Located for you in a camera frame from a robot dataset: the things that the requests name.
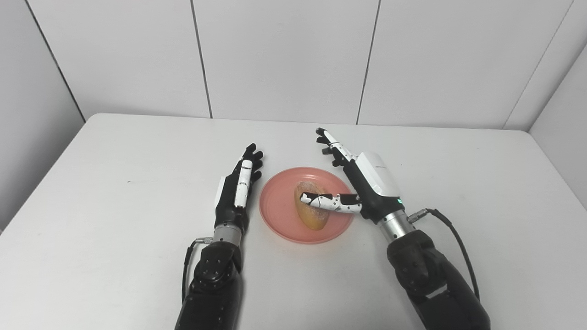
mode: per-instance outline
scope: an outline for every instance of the silver cylindrical joint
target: silver cylindrical joint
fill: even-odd
[[[386,215],[378,223],[381,232],[388,243],[414,231],[414,227],[408,222],[407,214],[403,210],[395,211]]]
[[[214,228],[214,237],[212,238],[212,241],[229,242],[239,246],[241,244],[241,237],[241,229],[237,226],[231,224],[221,224]]]

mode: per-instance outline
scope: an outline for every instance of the pink plate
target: pink plate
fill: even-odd
[[[330,212],[321,230],[311,230],[298,216],[294,189],[300,181],[314,181],[329,194],[350,194],[349,188],[334,174],[313,167],[294,167],[279,172],[266,183],[259,198],[265,223],[279,236],[296,243],[317,244],[342,234],[350,225],[352,214]]]

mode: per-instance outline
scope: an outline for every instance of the black robot forearm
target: black robot forearm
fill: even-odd
[[[420,230],[391,242],[387,258],[428,330],[489,330],[489,315],[432,239]]]
[[[234,329],[242,295],[242,255],[231,243],[202,249],[176,330]]]

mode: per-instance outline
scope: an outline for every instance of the white wall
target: white wall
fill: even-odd
[[[530,134],[587,208],[587,50],[532,126]]]
[[[359,123],[504,127],[571,3],[382,0]]]
[[[0,229],[83,124],[25,1],[0,2]]]
[[[218,118],[527,130],[587,41],[587,0],[30,2],[86,116],[206,117],[203,59]]]
[[[505,129],[530,129],[586,43],[587,0],[574,0],[516,102]]]
[[[377,0],[195,0],[214,117],[355,123]]]
[[[29,0],[84,116],[208,117],[189,0]]]

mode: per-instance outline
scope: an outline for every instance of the robot finger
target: robot finger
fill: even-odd
[[[237,192],[234,197],[234,206],[247,206],[248,193],[251,186],[252,162],[248,159],[241,161],[241,170],[238,174]]]
[[[322,154],[332,154],[335,160],[332,162],[332,166],[344,166],[347,165],[353,159],[357,159],[357,156],[345,148],[342,143],[338,142],[332,134],[328,133],[327,130],[319,127],[316,129],[316,133],[320,135],[316,142],[326,144],[328,147],[322,149]]]
[[[263,152],[262,151],[258,151],[256,153],[253,154],[253,161],[259,160],[261,158],[263,158]]]
[[[255,149],[257,149],[257,145],[255,143],[249,144],[247,149],[245,149],[245,153],[242,154],[242,159],[253,160],[253,152],[255,151]]]
[[[255,183],[255,181],[259,180],[261,178],[261,171],[256,171],[255,173],[253,173],[253,175],[251,175],[251,185],[253,185]]]
[[[300,195],[299,200],[312,207],[341,213],[359,213],[362,208],[356,194],[338,194],[333,196],[332,194],[304,192]]]
[[[253,161],[253,171],[260,169],[263,166],[262,160]]]

